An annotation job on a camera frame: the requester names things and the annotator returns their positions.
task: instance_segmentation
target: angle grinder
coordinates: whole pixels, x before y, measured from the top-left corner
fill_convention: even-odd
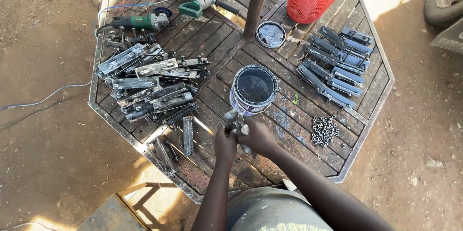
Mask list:
[[[114,27],[116,29],[148,29],[159,32],[169,24],[169,17],[172,11],[167,7],[156,7],[150,14],[144,16],[119,16],[113,17],[113,21],[100,27],[96,33],[105,27]]]

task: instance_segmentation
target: person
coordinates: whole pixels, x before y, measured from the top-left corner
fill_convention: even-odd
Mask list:
[[[247,120],[243,136],[222,125],[214,139],[215,168],[192,231],[389,231],[383,218],[283,149],[263,123]],[[248,189],[228,201],[237,142],[274,162],[300,191]]]

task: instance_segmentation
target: dirt ground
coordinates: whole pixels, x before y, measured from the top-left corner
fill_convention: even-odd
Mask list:
[[[463,56],[429,45],[442,29],[423,20],[424,0],[365,1],[396,83],[341,186],[398,230],[461,230]],[[0,0],[0,107],[89,82],[97,4]],[[88,107],[88,91],[66,89],[7,128],[44,105],[0,111],[0,229],[75,230],[112,193],[165,179]],[[163,231],[197,209],[176,188],[151,204],[163,205],[146,215]]]

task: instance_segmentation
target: tire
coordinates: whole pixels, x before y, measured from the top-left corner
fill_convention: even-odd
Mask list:
[[[449,27],[463,17],[463,0],[426,0],[424,12],[429,23]]]

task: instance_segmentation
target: hand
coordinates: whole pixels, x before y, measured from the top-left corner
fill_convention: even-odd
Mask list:
[[[247,136],[240,134],[238,136],[239,144],[250,147],[251,150],[266,158],[282,149],[265,124],[254,120],[246,120],[246,124],[249,126],[249,134]]]
[[[230,126],[221,125],[214,138],[215,163],[232,167],[236,157],[236,136],[238,132]]]

